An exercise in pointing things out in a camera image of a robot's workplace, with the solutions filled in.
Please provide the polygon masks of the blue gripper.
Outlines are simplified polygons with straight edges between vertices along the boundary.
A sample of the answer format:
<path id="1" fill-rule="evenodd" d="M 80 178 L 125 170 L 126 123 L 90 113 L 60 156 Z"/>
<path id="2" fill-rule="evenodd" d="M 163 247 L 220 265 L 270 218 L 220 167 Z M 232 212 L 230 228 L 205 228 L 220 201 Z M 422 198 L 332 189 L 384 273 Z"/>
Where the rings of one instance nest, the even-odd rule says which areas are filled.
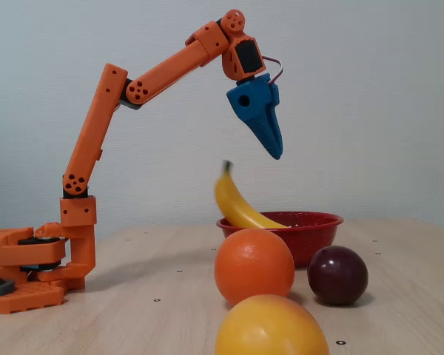
<path id="1" fill-rule="evenodd" d="M 269 86 L 269 80 L 269 73 L 259 75 L 238 84 L 226 96 L 237 117 L 251 129 L 271 157 L 279 160 L 283 154 L 283 139 L 275 109 L 280 98 L 278 86 L 276 83 Z M 270 109 L 263 112 L 270 103 Z"/>

